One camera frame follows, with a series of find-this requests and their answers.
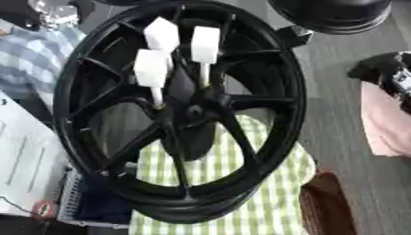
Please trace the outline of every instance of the brown object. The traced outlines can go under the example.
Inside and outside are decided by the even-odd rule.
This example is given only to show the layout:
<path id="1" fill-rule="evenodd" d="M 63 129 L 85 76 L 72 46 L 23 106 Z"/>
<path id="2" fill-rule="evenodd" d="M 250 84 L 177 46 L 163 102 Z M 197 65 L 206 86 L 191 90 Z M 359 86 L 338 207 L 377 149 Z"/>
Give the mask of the brown object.
<path id="1" fill-rule="evenodd" d="M 0 37 L 7 35 L 8 33 L 0 29 Z"/>
<path id="2" fill-rule="evenodd" d="M 310 183 L 303 186 L 300 202 L 308 234 L 357 234 L 350 206 L 335 174 L 318 173 Z"/>

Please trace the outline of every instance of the white foam block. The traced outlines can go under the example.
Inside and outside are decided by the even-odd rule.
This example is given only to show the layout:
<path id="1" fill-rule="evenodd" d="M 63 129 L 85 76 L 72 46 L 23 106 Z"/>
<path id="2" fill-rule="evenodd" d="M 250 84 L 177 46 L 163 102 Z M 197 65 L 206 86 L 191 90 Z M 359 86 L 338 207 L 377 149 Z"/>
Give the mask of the white foam block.
<path id="1" fill-rule="evenodd" d="M 172 22 L 158 17 L 144 29 L 147 44 L 152 50 L 172 53 L 180 45 L 178 27 Z"/>
<path id="2" fill-rule="evenodd" d="M 220 44 L 220 29 L 210 27 L 195 27 L 192 47 L 194 62 L 214 64 L 217 62 Z"/>
<path id="3" fill-rule="evenodd" d="M 141 86 L 163 88 L 167 78 L 168 55 L 159 50 L 139 50 L 134 73 Z"/>

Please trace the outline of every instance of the green checkered cloth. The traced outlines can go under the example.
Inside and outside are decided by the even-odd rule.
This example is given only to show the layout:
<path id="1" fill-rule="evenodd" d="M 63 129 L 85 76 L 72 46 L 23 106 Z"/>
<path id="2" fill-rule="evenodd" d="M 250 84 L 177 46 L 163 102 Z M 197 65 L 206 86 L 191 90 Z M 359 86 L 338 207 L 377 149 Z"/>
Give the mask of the green checkered cloth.
<path id="1" fill-rule="evenodd" d="M 257 150 L 268 136 L 260 121 L 237 116 L 251 145 Z M 187 163 L 192 184 L 200 185 L 228 175 L 243 164 L 238 144 L 220 125 L 216 141 L 206 157 Z M 129 228 L 130 235 L 299 235 L 307 234 L 299 203 L 300 188 L 316 173 L 311 156 L 296 144 L 288 158 L 261 185 L 247 203 L 234 212 L 206 223 L 194 225 L 169 224 L 145 217 L 135 211 Z M 143 150 L 139 160 L 138 178 L 156 185 L 178 185 L 172 157 L 159 141 Z"/>

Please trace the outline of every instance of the black wheel rim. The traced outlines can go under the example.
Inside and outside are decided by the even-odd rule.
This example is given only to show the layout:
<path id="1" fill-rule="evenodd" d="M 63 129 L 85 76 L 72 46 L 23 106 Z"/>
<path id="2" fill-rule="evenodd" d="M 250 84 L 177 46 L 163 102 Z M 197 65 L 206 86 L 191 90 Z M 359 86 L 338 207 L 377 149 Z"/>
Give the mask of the black wheel rim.
<path id="1" fill-rule="evenodd" d="M 133 84 L 128 79 L 130 64 L 137 49 L 147 47 L 142 29 L 158 16 L 180 26 L 182 45 L 173 54 L 173 59 L 190 78 L 193 78 L 198 69 L 187 60 L 193 24 L 222 28 L 221 55 L 212 69 L 211 85 L 208 88 L 197 86 L 190 95 L 188 104 L 179 107 L 180 109 L 153 109 L 150 90 Z M 110 48 L 114 48 L 117 42 L 132 53 L 127 56 L 118 51 L 118 55 L 122 56 L 117 55 L 112 60 Z M 90 98 L 92 95 L 82 94 L 85 89 L 82 87 L 84 79 L 91 72 L 94 77 L 101 75 L 115 85 L 93 98 Z M 225 94 L 222 83 L 225 74 L 235 77 L 252 95 Z M 169 80 L 174 79 L 174 76 L 178 75 L 174 73 Z M 93 86 L 93 89 L 88 89 L 88 93 L 92 94 L 95 90 L 98 88 Z M 166 100 L 168 95 L 171 103 L 176 99 L 173 94 L 167 93 L 167 88 L 165 94 Z M 293 148 L 303 124 L 305 100 L 305 82 L 295 56 L 263 21 L 244 10 L 216 2 L 170 1 L 129 9 L 88 35 L 72 54 L 61 74 L 54 100 L 54 121 L 62 144 L 83 175 L 132 202 L 136 205 L 135 209 L 147 211 L 147 208 L 160 207 L 178 213 L 188 207 L 212 207 L 220 201 L 241 198 L 241 195 L 244 201 L 246 194 L 249 196 Z M 119 103 L 135 104 L 154 119 L 153 124 L 140 133 L 134 143 L 130 143 L 132 152 L 166 136 L 177 140 L 173 142 L 174 146 L 182 146 L 178 142 L 179 131 L 218 122 L 236 139 L 245 155 L 245 164 L 236 172 L 215 182 L 189 185 L 183 173 L 184 159 L 178 152 L 172 155 L 179 174 L 179 186 L 165 187 L 137 180 L 133 175 L 118 170 L 121 169 L 118 165 L 121 166 L 123 162 L 137 160 L 135 155 L 129 159 L 130 149 L 125 148 L 108 160 L 95 147 L 90 127 L 87 126 L 93 115 Z M 177 115 L 182 113 L 181 108 L 192 106 L 200 106 L 204 110 L 202 118 L 186 121 L 186 117 Z M 270 109 L 277 115 L 272 123 L 275 128 L 257 152 L 250 149 L 250 143 L 235 119 L 237 112 L 254 107 Z M 204 216 L 204 219 L 215 217 L 217 216 Z M 202 219 L 175 219 L 171 222 L 191 223 L 199 220 Z"/>

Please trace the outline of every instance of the paper document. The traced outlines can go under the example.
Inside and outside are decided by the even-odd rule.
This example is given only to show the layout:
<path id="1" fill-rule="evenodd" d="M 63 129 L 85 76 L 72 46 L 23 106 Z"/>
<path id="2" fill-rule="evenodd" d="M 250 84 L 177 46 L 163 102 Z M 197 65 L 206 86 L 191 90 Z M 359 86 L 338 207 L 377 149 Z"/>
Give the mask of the paper document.
<path id="1" fill-rule="evenodd" d="M 31 211 L 54 199 L 66 165 L 56 134 L 0 91 L 0 196 Z M 2 199 L 0 214 L 30 216 Z"/>

